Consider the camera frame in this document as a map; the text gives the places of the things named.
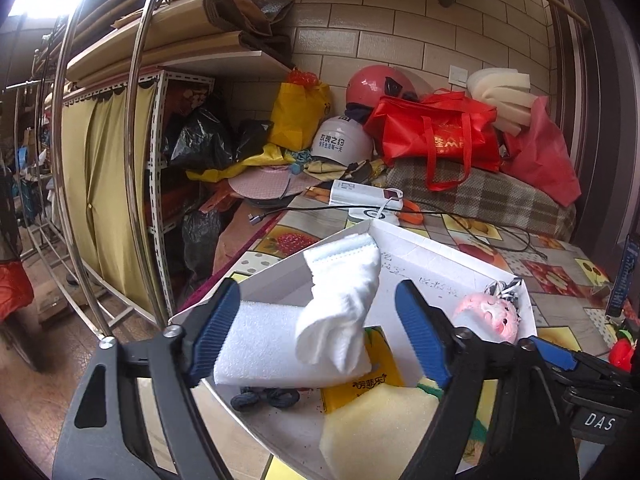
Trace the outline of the purple blue braided rope toy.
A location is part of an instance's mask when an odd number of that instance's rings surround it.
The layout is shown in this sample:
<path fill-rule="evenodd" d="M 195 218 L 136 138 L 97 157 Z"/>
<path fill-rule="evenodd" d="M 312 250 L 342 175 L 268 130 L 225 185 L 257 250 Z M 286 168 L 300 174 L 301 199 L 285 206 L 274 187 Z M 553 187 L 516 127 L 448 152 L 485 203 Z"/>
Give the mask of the purple blue braided rope toy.
<path fill-rule="evenodd" d="M 296 389 L 244 387 L 234 396 L 230 404 L 237 412 L 247 412 L 258 405 L 266 404 L 278 410 L 292 408 L 300 399 Z"/>

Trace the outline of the pink plush toy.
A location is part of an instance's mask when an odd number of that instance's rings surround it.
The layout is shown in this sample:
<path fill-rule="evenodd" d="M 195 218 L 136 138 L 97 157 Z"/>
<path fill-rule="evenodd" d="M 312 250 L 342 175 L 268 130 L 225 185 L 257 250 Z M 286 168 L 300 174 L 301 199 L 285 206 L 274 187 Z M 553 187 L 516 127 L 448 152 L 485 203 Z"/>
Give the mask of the pink plush toy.
<path fill-rule="evenodd" d="M 466 295 L 452 317 L 454 327 L 465 327 L 489 342 L 514 344 L 518 338 L 520 318 L 510 301 L 476 292 Z"/>

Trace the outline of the white foam block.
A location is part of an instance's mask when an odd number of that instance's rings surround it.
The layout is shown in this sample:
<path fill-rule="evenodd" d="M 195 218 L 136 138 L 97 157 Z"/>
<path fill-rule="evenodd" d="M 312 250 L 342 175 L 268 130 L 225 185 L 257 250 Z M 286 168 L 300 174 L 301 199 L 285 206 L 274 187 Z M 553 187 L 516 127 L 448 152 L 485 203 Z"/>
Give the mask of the white foam block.
<path fill-rule="evenodd" d="M 317 364 L 295 355 L 295 325 L 302 309 L 242 301 L 216 359 L 217 386 L 260 388 L 324 388 L 349 382 L 371 369 L 366 354 L 355 369 L 338 370 L 328 358 Z"/>

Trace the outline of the yellow plush toy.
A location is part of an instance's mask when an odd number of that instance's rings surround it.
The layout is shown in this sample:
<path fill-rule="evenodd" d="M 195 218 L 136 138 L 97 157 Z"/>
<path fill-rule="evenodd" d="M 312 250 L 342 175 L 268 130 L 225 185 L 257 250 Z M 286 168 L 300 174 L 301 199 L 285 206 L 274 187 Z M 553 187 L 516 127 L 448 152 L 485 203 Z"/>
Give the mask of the yellow plush toy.
<path fill-rule="evenodd" d="M 324 415 L 319 448 L 335 479 L 398 479 L 444 393 L 423 378 L 412 388 L 382 384 Z"/>

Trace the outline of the yellow tissue pack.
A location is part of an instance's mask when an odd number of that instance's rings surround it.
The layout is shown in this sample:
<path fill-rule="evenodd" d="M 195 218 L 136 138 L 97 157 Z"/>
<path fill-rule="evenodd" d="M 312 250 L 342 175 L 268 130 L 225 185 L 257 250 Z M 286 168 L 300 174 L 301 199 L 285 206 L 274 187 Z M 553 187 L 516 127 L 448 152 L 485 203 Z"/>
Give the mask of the yellow tissue pack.
<path fill-rule="evenodd" d="M 405 385 L 381 326 L 369 326 L 364 329 L 364 348 L 367 350 L 371 369 L 367 374 L 344 384 L 323 388 L 321 400 L 324 414 L 335 412 L 376 386 L 386 384 L 403 387 Z"/>

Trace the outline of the black white zebra cloth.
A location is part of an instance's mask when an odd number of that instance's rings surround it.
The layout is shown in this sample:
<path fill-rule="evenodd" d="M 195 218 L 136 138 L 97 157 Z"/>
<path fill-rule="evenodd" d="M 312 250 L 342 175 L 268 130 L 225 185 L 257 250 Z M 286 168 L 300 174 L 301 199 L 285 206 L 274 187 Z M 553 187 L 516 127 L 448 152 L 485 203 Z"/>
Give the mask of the black white zebra cloth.
<path fill-rule="evenodd" d="M 509 283 L 505 281 L 494 281 L 489 284 L 484 293 L 500 300 L 510 302 L 517 309 L 520 307 L 520 292 L 524 285 L 521 278 L 514 278 Z"/>

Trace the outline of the red plush apple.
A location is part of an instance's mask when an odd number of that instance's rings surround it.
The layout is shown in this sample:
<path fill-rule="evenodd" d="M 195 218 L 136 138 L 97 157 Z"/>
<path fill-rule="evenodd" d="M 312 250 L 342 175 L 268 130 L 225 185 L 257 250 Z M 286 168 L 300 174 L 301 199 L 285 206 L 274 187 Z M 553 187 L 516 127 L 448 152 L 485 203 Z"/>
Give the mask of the red plush apple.
<path fill-rule="evenodd" d="M 636 350 L 637 341 L 628 332 L 628 330 L 621 330 L 617 334 L 617 340 L 614 346 L 611 348 L 608 354 L 608 362 L 624 372 L 631 372 L 631 361 L 634 357 L 634 350 Z"/>

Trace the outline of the blue upright booklet box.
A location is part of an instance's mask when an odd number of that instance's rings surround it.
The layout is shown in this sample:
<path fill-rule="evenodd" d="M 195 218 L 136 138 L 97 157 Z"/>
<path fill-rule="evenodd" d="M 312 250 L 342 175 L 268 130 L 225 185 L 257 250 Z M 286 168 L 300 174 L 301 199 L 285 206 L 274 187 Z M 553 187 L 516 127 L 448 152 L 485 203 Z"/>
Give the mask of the blue upright booklet box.
<path fill-rule="evenodd" d="M 629 233 L 625 240 L 622 260 L 620 260 L 620 266 L 605 309 L 605 314 L 610 318 L 619 318 L 623 313 L 632 281 L 632 274 L 634 274 L 638 261 L 639 237 L 637 234 Z"/>

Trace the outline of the red nonwoven bag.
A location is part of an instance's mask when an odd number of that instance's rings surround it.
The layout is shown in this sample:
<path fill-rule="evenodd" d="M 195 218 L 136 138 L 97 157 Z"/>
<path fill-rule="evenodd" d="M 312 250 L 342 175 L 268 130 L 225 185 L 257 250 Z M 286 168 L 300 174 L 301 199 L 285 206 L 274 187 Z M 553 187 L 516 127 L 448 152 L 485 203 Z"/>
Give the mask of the red nonwoven bag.
<path fill-rule="evenodd" d="M 501 171 L 568 207 L 582 191 L 563 133 L 548 115 L 547 102 L 546 96 L 537 96 L 530 110 L 530 125 L 517 136 L 503 135 L 506 157 Z"/>

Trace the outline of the pink sun hat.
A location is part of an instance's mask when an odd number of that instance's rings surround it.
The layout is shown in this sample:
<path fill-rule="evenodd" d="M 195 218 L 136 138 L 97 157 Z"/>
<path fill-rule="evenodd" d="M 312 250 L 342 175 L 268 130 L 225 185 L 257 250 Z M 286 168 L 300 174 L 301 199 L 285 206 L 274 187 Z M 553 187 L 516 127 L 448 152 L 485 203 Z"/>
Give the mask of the pink sun hat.
<path fill-rule="evenodd" d="M 228 180 L 235 194 L 250 200 L 285 198 L 320 183 L 320 180 L 304 172 L 293 174 L 288 166 L 250 167 Z"/>

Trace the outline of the black plastic bag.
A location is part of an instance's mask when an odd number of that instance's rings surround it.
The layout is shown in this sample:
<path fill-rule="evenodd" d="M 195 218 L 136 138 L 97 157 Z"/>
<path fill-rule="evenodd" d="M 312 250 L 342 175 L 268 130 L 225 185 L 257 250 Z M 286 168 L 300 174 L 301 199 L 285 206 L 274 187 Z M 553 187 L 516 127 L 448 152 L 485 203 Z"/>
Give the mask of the black plastic bag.
<path fill-rule="evenodd" d="M 270 120 L 243 119 L 234 128 L 224 114 L 200 106 L 180 122 L 168 165 L 199 172 L 228 169 L 260 154 L 272 127 Z"/>

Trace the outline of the red tote bag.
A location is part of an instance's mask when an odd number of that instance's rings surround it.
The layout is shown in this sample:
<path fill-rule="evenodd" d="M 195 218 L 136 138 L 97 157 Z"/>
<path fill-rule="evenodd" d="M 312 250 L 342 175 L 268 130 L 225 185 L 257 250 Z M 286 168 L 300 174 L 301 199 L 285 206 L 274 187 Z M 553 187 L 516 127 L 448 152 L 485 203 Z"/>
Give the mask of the red tote bag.
<path fill-rule="evenodd" d="M 388 166 L 422 159 L 425 186 L 442 192 L 463 183 L 473 168 L 500 170 L 496 119 L 495 107 L 440 89 L 418 102 L 383 96 L 363 130 Z"/>

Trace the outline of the cream foam stack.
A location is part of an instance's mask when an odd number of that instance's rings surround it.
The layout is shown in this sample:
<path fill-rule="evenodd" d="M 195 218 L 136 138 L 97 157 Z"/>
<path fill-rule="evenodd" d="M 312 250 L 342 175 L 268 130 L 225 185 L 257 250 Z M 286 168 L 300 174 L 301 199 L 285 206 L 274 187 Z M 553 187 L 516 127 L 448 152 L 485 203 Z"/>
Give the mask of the cream foam stack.
<path fill-rule="evenodd" d="M 466 88 L 475 101 L 495 107 L 494 127 L 518 136 L 530 126 L 537 97 L 530 92 L 529 74 L 514 68 L 485 68 L 472 73 Z"/>

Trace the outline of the white helmet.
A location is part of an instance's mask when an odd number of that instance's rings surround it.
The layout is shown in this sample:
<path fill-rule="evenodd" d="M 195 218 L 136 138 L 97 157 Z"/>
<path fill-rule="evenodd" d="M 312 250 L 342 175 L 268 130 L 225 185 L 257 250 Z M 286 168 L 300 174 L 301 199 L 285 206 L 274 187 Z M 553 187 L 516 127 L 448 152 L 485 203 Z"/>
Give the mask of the white helmet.
<path fill-rule="evenodd" d="M 310 154 L 342 166 L 370 160 L 373 141 L 362 125 L 346 116 L 331 117 L 319 126 Z"/>

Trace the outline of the yellow gift bag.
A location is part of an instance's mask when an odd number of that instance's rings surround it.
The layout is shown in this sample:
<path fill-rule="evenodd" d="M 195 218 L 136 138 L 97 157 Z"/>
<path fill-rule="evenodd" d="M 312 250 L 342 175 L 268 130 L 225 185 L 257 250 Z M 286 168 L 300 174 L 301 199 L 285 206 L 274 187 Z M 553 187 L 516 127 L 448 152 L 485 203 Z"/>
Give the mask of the yellow gift bag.
<path fill-rule="evenodd" d="M 293 152 L 306 150 L 331 112 L 330 87 L 316 74 L 294 68 L 280 84 L 274 101 L 269 142 Z"/>

